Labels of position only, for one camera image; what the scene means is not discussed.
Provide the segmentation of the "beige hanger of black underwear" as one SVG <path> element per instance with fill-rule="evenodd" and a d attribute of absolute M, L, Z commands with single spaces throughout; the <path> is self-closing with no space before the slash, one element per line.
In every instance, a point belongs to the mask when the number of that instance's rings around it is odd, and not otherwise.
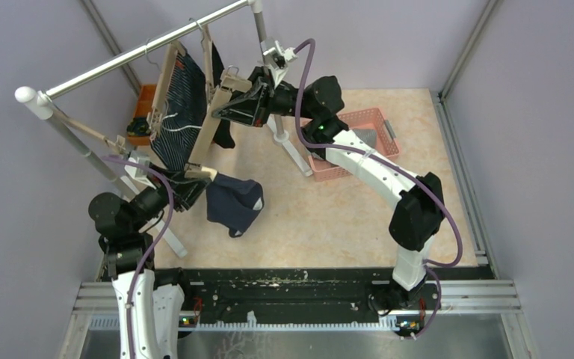
<path fill-rule="evenodd" d="M 206 80 L 206 102 L 209 105 L 215 94 L 215 76 L 213 73 L 213 39 L 207 25 L 201 25 L 194 18 L 190 18 L 194 22 L 201 33 L 201 48 L 203 52 L 203 70 Z"/>

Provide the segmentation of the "beige hanger of striped underwear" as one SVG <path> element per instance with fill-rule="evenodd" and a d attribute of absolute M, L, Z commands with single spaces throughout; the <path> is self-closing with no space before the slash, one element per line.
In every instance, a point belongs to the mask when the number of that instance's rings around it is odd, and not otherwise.
<path fill-rule="evenodd" d="M 178 55 L 185 55 L 185 47 L 174 40 L 169 43 L 164 53 L 163 64 L 156 84 L 152 107 L 146 117 L 149 124 L 151 141 L 154 141 L 161 130 L 163 118 L 167 115 L 167 92 L 172 81 L 172 75 Z"/>

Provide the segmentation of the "pink plastic basket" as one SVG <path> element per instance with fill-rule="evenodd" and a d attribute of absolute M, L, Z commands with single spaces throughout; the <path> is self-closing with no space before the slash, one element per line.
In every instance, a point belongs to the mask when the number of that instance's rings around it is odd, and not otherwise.
<path fill-rule="evenodd" d="M 379 108 L 345 112 L 338 114 L 338 118 L 347 124 L 349 130 L 353 130 L 358 138 L 358 141 L 347 146 L 371 147 L 393 162 L 401 155 L 401 145 L 398 143 L 392 124 Z M 336 180 L 350 175 L 345 169 L 323 160 L 318 155 L 309 154 L 307 159 L 316 182 Z"/>

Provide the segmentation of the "beige hanger of navy underwear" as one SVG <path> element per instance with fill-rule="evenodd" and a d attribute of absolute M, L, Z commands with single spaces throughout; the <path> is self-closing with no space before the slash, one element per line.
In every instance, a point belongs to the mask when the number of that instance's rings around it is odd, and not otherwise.
<path fill-rule="evenodd" d="M 213 136 L 217 129 L 217 125 L 220 122 L 219 118 L 216 118 L 212 113 L 218 108 L 226 105 L 231 100 L 232 93 L 234 91 L 245 93 L 252 88 L 251 81 L 246 80 L 238 75 L 232 74 L 228 70 L 223 71 L 220 80 L 220 93 L 224 104 L 217 107 L 217 97 L 214 94 L 212 102 L 209 104 L 208 110 L 206 112 L 206 117 L 203 121 L 202 129 L 197 136 L 197 140 L 195 141 L 193 150 L 191 151 L 188 162 L 185 166 L 186 178 L 200 178 L 210 176 L 208 171 L 204 171 L 202 169 L 202 164 L 206 160 Z"/>

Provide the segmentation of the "aluminium frame rail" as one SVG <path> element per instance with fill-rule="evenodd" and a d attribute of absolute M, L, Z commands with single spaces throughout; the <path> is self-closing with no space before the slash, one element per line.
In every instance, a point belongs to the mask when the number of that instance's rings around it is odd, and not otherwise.
<path fill-rule="evenodd" d="M 190 310 L 199 301 L 201 308 L 222 306 L 228 311 L 242 304 L 335 305 L 358 311 L 368 307 L 368 294 L 373 288 L 384 289 L 387 284 L 386 280 L 365 284 L 352 280 L 193 282 L 184 308 Z M 441 282 L 441 306 L 446 313 L 452 314 L 518 313 L 522 310 L 516 288 L 509 280 L 444 280 Z M 115 313 L 117 296 L 110 283 L 83 283 L 72 311 Z"/>

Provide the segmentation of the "orange wooden tray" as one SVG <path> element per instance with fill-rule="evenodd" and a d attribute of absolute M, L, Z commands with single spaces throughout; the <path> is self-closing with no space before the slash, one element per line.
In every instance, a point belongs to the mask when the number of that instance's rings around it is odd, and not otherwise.
<path fill-rule="evenodd" d="M 142 85 L 132 119 L 126 127 L 126 138 L 130 144 L 141 147 L 150 143 L 150 129 L 147 115 L 151 112 L 156 84 Z"/>

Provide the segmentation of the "silver clothes rack rail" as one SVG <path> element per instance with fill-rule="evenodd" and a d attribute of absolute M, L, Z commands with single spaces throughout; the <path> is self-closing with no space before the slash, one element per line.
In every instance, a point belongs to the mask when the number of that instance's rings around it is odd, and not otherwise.
<path fill-rule="evenodd" d="M 131 180 L 127 177 L 117 176 L 109 166 L 107 166 L 80 138 L 78 138 L 76 134 L 70 130 L 67 125 L 68 116 L 54 104 L 54 100 L 118 68 L 121 69 L 124 77 L 135 94 L 139 94 L 141 83 L 138 81 L 135 71 L 133 71 L 130 66 L 131 62 L 138 58 L 145 57 L 150 52 L 194 31 L 203 31 L 206 33 L 210 23 L 245 7 L 249 7 L 253 13 L 256 33 L 259 37 L 259 42 L 261 43 L 267 39 L 265 20 L 262 12 L 262 2 L 246 0 L 235 1 L 232 4 L 228 4 L 225 7 L 199 18 L 198 20 L 192 19 L 187 25 L 173 29 L 152 39 L 148 39 L 138 47 L 125 52 L 120 51 L 117 41 L 93 1 L 80 1 L 79 4 L 83 8 L 89 20 L 93 23 L 94 28 L 102 38 L 103 43 L 114 57 L 97 67 L 94 67 L 93 69 L 48 90 L 35 90 L 29 86 L 22 86 L 15 90 L 14 96 L 17 102 L 23 104 L 37 118 L 49 123 L 62 138 L 64 138 L 87 160 L 90 165 L 93 166 L 93 168 L 101 173 L 107 181 L 112 183 L 121 195 L 131 199 L 135 196 L 137 191 Z"/>

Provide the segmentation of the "grey striped underwear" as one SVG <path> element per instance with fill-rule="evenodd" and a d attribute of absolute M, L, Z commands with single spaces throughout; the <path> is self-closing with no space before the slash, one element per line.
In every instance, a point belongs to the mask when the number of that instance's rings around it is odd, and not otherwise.
<path fill-rule="evenodd" d="M 317 127 L 307 137 L 307 150 L 329 162 L 338 164 L 342 156 L 370 156 L 376 153 L 377 134 L 373 129 L 341 129 L 325 126 Z"/>

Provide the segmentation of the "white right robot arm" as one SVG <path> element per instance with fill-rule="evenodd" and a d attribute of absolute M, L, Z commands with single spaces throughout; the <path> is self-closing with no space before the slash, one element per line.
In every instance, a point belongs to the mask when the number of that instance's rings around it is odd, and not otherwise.
<path fill-rule="evenodd" d="M 335 76 L 299 88 L 286 82 L 276 85 L 261 73 L 250 80 L 251 89 L 235 90 L 231 100 L 212 110 L 212 116 L 255 127 L 265 125 L 271 115 L 305 118 L 298 132 L 305 148 L 361 180 L 392 208 L 389 233 L 398 252 L 391 298 L 400 308 L 412 307 L 421 295 L 428 247 L 445 217 L 439 177 L 406 172 L 350 129 L 338 116 L 345 104 Z"/>

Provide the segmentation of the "navy white striped underwear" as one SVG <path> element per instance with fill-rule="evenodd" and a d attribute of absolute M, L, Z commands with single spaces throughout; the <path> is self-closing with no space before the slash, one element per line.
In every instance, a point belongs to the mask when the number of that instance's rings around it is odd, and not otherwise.
<path fill-rule="evenodd" d="M 189 55 L 177 55 L 166 94 L 163 129 L 151 148 L 171 171 L 182 171 L 206 116 L 205 75 Z"/>

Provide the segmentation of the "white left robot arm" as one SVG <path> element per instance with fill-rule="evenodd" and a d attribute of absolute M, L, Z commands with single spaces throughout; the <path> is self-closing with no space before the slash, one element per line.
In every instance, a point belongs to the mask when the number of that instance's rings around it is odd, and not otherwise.
<path fill-rule="evenodd" d="M 189 279 L 181 268 L 156 269 L 155 244 L 167 231 L 172 215 L 185 196 L 194 199 L 215 178 L 172 180 L 139 191 L 128 177 L 122 181 L 134 197 L 111 192 L 95 196 L 88 215 L 99 234 L 99 246 L 120 320 L 122 358 L 177 358 L 180 313 L 200 308 Z"/>

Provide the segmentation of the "navy underwear beige waistband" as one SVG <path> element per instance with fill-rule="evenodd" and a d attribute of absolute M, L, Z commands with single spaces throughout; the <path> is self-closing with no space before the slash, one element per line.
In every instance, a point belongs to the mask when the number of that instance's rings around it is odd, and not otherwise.
<path fill-rule="evenodd" d="M 215 176 L 206 188 L 207 220 L 228 229 L 231 238 L 241 237 L 264 208 L 262 185 L 252 179 Z"/>

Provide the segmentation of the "black underwear beige waistband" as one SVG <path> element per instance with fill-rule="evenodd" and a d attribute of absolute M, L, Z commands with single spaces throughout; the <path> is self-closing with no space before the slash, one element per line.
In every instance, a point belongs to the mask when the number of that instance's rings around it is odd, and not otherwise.
<path fill-rule="evenodd" d="M 212 44 L 212 75 L 215 81 L 215 96 L 217 97 L 217 107 L 224 104 L 222 99 L 220 90 L 221 90 L 221 75 L 225 70 L 225 66 L 221 59 L 220 53 L 217 50 L 216 44 Z M 235 140 L 232 137 L 231 129 L 230 129 L 230 122 L 228 120 L 221 120 L 219 118 L 219 124 L 217 125 L 217 129 L 213 136 L 213 142 L 224 149 L 233 149 L 235 148 Z"/>

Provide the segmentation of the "beige clip hanger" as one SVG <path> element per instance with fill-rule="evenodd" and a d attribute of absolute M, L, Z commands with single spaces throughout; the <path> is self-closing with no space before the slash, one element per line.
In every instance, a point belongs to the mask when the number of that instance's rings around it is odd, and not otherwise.
<path fill-rule="evenodd" d="M 111 152 L 117 155 L 125 155 L 131 152 L 129 148 L 126 147 L 126 138 L 118 135 L 116 139 L 109 138 L 108 136 L 98 132 L 97 130 L 85 125 L 84 123 L 66 115 L 62 110 L 53 110 L 53 114 L 58 117 L 64 124 L 72 129 L 82 132 L 91 138 L 95 138 L 97 141 L 102 142 L 106 147 L 111 149 Z"/>

